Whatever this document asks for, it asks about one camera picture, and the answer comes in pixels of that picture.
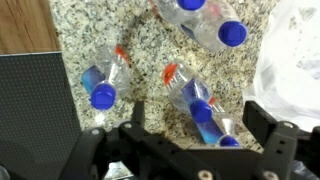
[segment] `screw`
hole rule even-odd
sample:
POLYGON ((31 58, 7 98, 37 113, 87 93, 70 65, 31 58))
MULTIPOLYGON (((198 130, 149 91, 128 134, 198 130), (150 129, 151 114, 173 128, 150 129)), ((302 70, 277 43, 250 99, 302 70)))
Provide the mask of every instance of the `screw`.
POLYGON ((272 171, 264 171, 263 176, 266 180, 279 180, 278 175, 272 171))
POLYGON ((124 127, 127 128, 127 129, 129 129, 129 128, 132 127, 132 125, 131 125, 130 123, 126 123, 126 124, 124 125, 124 127))
POLYGON ((289 128, 293 128, 293 125, 289 122, 283 122, 283 125, 289 127, 289 128))
POLYGON ((212 173, 208 170, 201 170, 198 172, 198 177, 200 180, 213 180, 212 173))
POLYGON ((93 135, 97 135, 97 134, 99 134, 99 133, 100 133, 100 132, 99 132, 98 129, 94 129, 94 130, 91 131, 91 134, 93 134, 93 135))

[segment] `crushed plastic bottle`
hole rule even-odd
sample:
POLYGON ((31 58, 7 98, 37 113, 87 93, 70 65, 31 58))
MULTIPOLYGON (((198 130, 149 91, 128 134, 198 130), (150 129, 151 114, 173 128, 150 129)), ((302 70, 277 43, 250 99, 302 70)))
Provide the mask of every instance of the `crushed plastic bottle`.
POLYGON ((117 98, 131 93, 129 60, 120 45, 101 48, 98 57, 83 73, 81 81, 90 94, 91 105, 107 110, 117 98))
POLYGON ((177 60, 166 66, 162 78, 173 106, 192 116, 206 143, 239 146, 233 138, 235 122, 191 69, 177 60))
POLYGON ((151 0, 154 9, 202 47, 217 52, 241 45, 247 28, 226 2, 151 0))

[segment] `granite countertop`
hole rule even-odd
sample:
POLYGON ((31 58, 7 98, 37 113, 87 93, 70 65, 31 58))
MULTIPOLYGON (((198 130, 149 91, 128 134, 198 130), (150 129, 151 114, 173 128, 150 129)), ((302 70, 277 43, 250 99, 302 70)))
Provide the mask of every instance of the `granite countertop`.
POLYGON ((115 121, 130 118, 134 102, 144 100, 147 131, 161 133, 182 148, 203 144, 191 118, 171 105, 160 77, 165 65, 179 58, 201 72, 200 77, 236 118, 241 145, 259 151, 261 147, 241 122, 241 90, 252 82, 263 31, 277 1, 228 0, 248 26, 249 37, 240 47, 210 53, 156 18, 147 0, 50 0, 81 127, 108 129, 115 121), (134 93, 109 111, 97 111, 90 106, 80 77, 96 57, 97 47, 117 42, 132 61, 134 93))

